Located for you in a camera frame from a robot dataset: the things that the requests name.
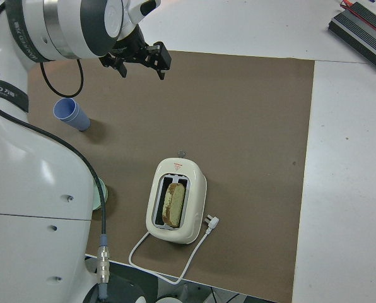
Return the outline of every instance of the metal connector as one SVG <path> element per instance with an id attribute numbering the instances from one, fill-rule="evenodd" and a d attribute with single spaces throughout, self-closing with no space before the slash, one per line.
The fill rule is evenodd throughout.
<path id="1" fill-rule="evenodd" d="M 108 246 L 100 246 L 97 253 L 97 283 L 110 280 L 110 251 Z"/>

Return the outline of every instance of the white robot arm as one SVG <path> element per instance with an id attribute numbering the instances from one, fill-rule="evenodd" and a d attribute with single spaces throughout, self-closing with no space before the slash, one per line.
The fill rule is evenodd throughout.
<path id="1" fill-rule="evenodd" d="M 27 74 L 36 62 L 98 57 L 123 77 L 124 62 L 138 62 L 163 79 L 171 58 L 162 42 L 146 44 L 138 26 L 159 5 L 0 1 L 0 303 L 94 302 L 96 283 L 105 302 L 105 220 L 97 275 L 84 264 L 94 182 L 103 201 L 98 177 L 72 146 L 28 123 Z M 141 292 L 129 293 L 130 302 L 144 302 Z"/>

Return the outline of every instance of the slice of bread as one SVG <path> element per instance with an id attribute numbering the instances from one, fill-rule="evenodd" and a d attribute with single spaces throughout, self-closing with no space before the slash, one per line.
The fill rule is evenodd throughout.
<path id="1" fill-rule="evenodd" d="M 181 183 L 171 183 L 165 193 L 163 221 L 171 227 L 179 227 L 184 205 L 185 187 Z"/>

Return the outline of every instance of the red logo on toaster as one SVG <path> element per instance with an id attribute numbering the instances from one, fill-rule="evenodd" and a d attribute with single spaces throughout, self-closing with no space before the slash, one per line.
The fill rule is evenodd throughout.
<path id="1" fill-rule="evenodd" d="M 182 164 L 174 163 L 175 170 L 179 170 L 182 167 Z"/>

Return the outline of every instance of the cable connector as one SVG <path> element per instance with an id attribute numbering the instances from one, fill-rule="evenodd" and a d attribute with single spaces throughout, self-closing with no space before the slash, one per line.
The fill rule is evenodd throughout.
<path id="1" fill-rule="evenodd" d="M 205 222 L 208 224 L 208 229 L 206 230 L 206 233 L 209 235 L 211 231 L 214 230 L 217 224 L 219 223 L 219 218 L 207 215 Z"/>

